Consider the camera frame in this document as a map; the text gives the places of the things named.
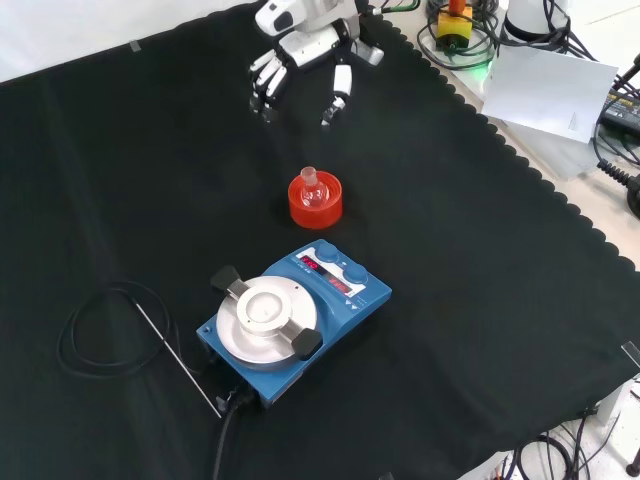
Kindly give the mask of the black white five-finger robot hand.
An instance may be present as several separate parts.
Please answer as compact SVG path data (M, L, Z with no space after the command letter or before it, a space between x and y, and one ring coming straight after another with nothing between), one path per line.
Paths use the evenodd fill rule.
M252 94L250 110L272 123L287 81L296 72L310 70L332 59L335 63L333 100L322 114L321 125L329 127L345 109L351 97L353 74L349 63L356 57L375 67L384 57L383 50L351 35L344 20L337 20L315 32L293 30L275 43L275 47L258 57L248 69Z

